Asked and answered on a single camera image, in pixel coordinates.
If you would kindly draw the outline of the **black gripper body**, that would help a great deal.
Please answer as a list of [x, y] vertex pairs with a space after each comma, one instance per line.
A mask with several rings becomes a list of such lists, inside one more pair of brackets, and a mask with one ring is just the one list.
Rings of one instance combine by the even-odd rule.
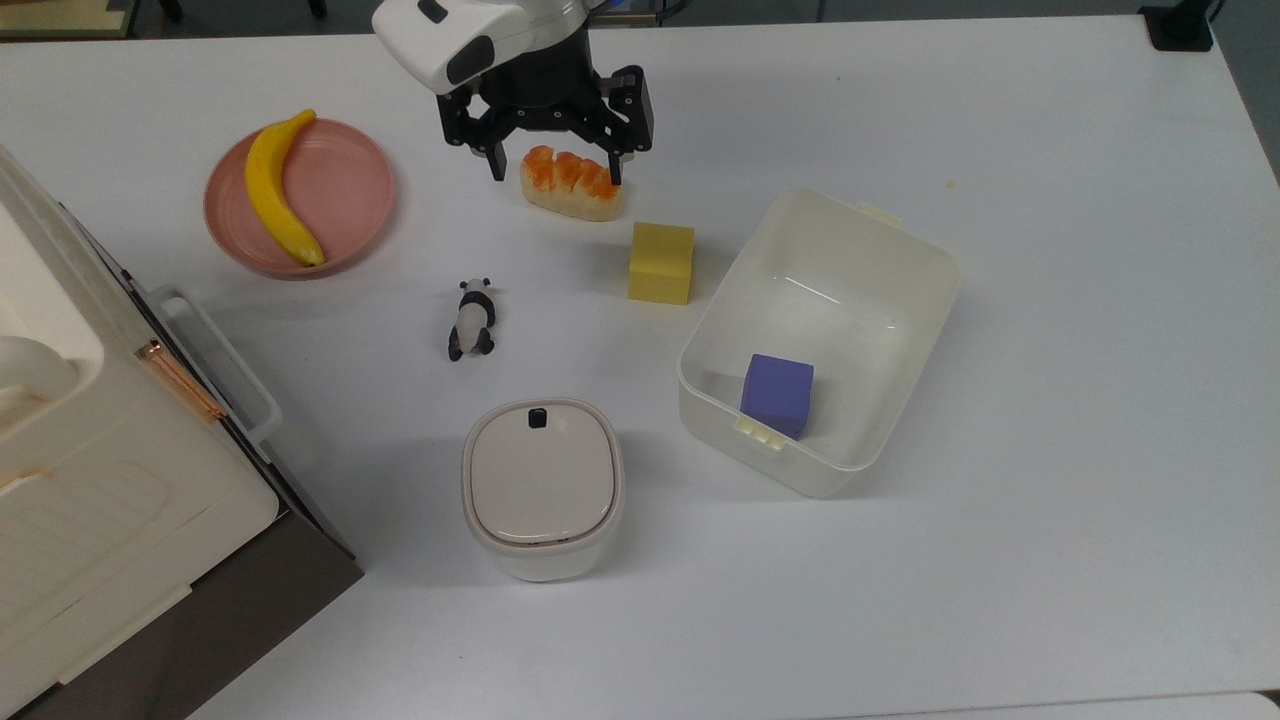
[[564, 131], [582, 138], [604, 136], [604, 104], [588, 29], [541, 50], [525, 53], [485, 72], [480, 126], [504, 138], [512, 129]]

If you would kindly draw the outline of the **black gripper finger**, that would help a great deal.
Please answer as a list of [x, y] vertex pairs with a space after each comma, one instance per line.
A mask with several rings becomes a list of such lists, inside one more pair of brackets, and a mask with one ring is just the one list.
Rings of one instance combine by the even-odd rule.
[[470, 114], [474, 99], [472, 87], [458, 87], [452, 92], [436, 95], [444, 140], [453, 146], [466, 146], [477, 158], [483, 158], [494, 181], [506, 179], [507, 156], [503, 142], [518, 128], [516, 108], [498, 102], [490, 105], [480, 117]]
[[605, 151], [611, 183], [620, 187], [623, 164], [653, 146], [654, 114], [641, 67], [612, 76], [596, 72], [575, 92], [575, 133]]

